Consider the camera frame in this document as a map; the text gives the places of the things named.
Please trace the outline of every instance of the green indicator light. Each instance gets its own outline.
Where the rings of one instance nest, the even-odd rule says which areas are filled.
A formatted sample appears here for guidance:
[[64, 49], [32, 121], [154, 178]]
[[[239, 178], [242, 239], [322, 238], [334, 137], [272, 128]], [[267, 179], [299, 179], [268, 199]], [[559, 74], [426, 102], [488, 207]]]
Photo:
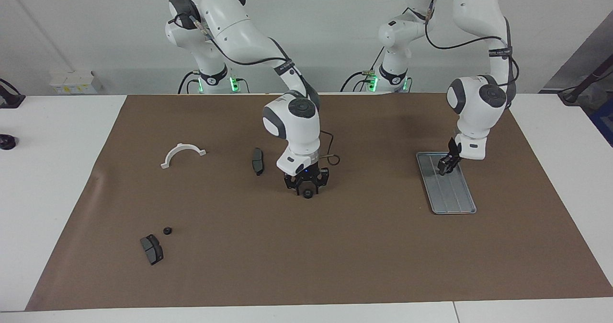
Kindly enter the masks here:
[[374, 78], [370, 81], [370, 85], [368, 85], [368, 90], [370, 90], [371, 92], [376, 92], [377, 83], [379, 83], [379, 78], [374, 76]]
[[236, 80], [232, 77], [230, 77], [230, 85], [232, 85], [232, 91], [236, 92], [238, 91], [238, 83], [236, 82]]

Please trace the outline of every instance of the white table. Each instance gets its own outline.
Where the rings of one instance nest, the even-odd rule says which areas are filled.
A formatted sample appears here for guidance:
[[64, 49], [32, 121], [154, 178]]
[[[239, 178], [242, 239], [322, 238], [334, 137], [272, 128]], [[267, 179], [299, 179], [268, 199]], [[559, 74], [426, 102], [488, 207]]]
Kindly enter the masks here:
[[[610, 323], [613, 299], [20, 312], [42, 273], [125, 96], [30, 96], [0, 110], [0, 322]], [[578, 107], [520, 94], [511, 109], [554, 188], [613, 282], [613, 149]]]

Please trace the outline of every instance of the white curved object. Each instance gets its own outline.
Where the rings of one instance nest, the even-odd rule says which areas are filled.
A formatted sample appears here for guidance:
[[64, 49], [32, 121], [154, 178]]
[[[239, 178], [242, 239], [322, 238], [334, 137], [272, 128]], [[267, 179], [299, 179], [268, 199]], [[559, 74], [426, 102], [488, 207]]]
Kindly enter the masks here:
[[172, 157], [175, 156], [175, 154], [177, 154], [178, 152], [181, 152], [182, 150], [194, 150], [196, 152], [198, 152], [198, 154], [202, 157], [202, 155], [206, 154], [206, 151], [204, 149], [199, 149], [197, 148], [197, 146], [194, 146], [193, 144], [177, 144], [177, 146], [173, 149], [170, 150], [170, 152], [168, 152], [168, 154], [166, 155], [166, 162], [163, 163], [161, 166], [162, 168], [169, 168], [170, 167], [170, 160], [172, 159]]

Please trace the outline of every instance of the brown mat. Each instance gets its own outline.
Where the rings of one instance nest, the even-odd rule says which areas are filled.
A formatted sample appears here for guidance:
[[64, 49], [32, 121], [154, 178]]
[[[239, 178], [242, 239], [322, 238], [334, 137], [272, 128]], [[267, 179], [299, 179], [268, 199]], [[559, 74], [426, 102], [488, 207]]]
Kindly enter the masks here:
[[[324, 96], [343, 161], [311, 200], [274, 166], [271, 99], [129, 96], [27, 310], [613, 295], [510, 113], [488, 159], [463, 163], [477, 214], [436, 216], [415, 154], [446, 147], [457, 116], [444, 94]], [[162, 170], [179, 142], [208, 154]], [[139, 242], [150, 233], [155, 266]]]

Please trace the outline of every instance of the small black round object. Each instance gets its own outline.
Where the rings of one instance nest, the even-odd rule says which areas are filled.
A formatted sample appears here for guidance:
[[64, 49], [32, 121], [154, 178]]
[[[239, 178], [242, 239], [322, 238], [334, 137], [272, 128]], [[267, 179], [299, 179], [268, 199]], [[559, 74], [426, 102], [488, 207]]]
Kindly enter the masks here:
[[11, 150], [17, 146], [17, 140], [11, 135], [0, 135], [0, 149]]
[[313, 198], [313, 190], [311, 189], [304, 190], [304, 192], [302, 193], [302, 196], [306, 199]]

